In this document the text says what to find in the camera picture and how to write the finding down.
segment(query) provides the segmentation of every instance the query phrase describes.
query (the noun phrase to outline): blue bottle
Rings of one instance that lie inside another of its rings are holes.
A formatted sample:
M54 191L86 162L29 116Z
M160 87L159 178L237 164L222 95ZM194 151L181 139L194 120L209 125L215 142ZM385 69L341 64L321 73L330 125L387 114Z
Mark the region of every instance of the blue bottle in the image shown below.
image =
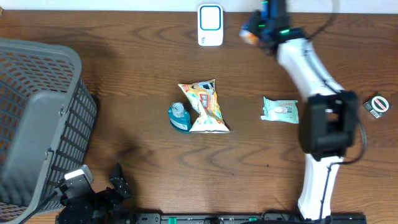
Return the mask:
M170 124L182 133L188 133L192 128L191 116L184 110L182 103L173 103L169 108Z

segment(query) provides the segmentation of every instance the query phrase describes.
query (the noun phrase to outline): white device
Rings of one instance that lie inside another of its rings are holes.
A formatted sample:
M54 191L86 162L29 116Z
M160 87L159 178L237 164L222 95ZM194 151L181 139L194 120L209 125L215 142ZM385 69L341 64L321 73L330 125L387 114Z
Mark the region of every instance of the white device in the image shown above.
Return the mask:
M223 8L219 4L202 4L198 8L198 43L220 46L224 37Z
M324 96L335 94L325 86L323 80L333 87L333 89L338 91L343 90L343 87L337 84L323 66L313 49L312 43L308 43L307 39L292 39L283 44L279 44L277 60L292 77L304 101L308 101L309 97L317 94ZM331 156L325 157L317 162L311 154L305 155L304 185L302 194L298 200L298 208L305 219L319 219L321 200L328 176L328 168L331 163L343 162L343 160L343 157ZM330 199L338 168L339 165L331 167L325 201L323 203L322 218L331 214Z
M80 175L84 175L86 177L88 183L92 184L94 182L94 177L91 171L89 170L87 165L82 165L81 167L65 174L64 178L65 180L72 179L74 177L78 177Z

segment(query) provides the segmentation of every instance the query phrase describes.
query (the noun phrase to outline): green led light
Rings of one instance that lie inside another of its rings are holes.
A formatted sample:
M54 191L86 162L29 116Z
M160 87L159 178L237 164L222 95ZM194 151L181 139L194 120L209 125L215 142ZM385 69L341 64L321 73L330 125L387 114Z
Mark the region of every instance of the green led light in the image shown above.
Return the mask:
M175 218L175 217L170 217L170 218L169 218L169 224L177 224L177 218Z
M287 30L282 30L282 31L280 31L280 33L281 33L281 34L287 34L289 31L290 31L290 30L288 30L288 29L287 29Z

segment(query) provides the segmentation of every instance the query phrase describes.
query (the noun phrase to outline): white wall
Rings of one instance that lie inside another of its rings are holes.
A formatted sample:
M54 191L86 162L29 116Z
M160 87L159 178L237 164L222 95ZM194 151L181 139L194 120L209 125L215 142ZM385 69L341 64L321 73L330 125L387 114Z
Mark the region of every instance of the white wall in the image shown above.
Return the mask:
M336 0L288 0L292 12L330 12ZM261 0L0 0L4 9L196 11L201 3L218 3L226 12L260 8ZM398 13L398 0L340 0L340 12Z

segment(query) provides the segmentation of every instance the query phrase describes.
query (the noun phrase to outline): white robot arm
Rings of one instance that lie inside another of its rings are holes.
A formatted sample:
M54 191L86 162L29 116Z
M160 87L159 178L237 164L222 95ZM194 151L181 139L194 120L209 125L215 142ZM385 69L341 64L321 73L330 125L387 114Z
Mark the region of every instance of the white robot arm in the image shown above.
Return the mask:
M335 93L325 86L315 73L313 66L316 66L320 75L335 90L343 88L337 84L330 76L326 68L317 57L312 43L307 39L300 38L288 40L286 43L279 44L277 51L277 61L289 73L304 101L308 98L320 95L334 95ZM328 167L331 163L343 162L343 157L331 156L316 161L311 154L305 155L305 176L302 194L298 200L298 208L304 219L316 220L320 216L320 207L325 188ZM330 215L330 202L339 166L333 166L328 179L326 196L323 204L322 218Z
M297 86L306 109L299 126L305 153L305 177L298 208L305 220L331 214L330 202L339 163L352 146L358 98L331 77L302 29L290 28L286 2L262 2L240 33L246 42L260 43L283 66ZM328 113L337 115L329 120Z

